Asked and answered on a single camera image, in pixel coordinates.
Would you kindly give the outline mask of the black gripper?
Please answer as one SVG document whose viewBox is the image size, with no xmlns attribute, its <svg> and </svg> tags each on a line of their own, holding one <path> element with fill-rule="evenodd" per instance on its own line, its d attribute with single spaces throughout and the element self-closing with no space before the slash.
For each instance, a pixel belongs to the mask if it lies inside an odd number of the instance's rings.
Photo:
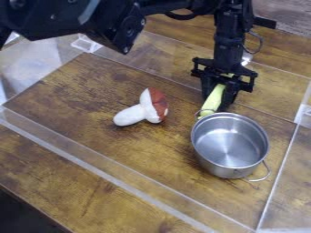
<svg viewBox="0 0 311 233">
<path fill-rule="evenodd" d="M 258 73 L 242 65 L 246 30 L 238 17 L 218 17 L 214 35 L 214 58 L 194 58 L 193 76 L 201 79 L 202 96 L 207 99 L 214 88 L 226 84 L 219 111 L 235 102 L 241 90 L 251 92 Z"/>
</svg>

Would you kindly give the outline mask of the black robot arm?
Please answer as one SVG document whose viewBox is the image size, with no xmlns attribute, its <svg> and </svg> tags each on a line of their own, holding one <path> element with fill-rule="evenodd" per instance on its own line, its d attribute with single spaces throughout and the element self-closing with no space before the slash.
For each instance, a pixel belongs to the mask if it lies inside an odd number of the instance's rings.
<svg viewBox="0 0 311 233">
<path fill-rule="evenodd" d="M 201 78 L 205 98 L 223 88 L 218 109 L 227 109 L 238 93 L 254 89 L 254 82 L 242 78 L 258 77 L 242 65 L 249 52 L 246 34 L 259 21 L 251 0 L 0 0 L 0 48 L 12 33 L 31 41 L 83 34 L 127 54 L 146 17 L 157 14 L 175 20 L 214 16 L 214 58 L 194 59 L 193 75 Z"/>
</svg>

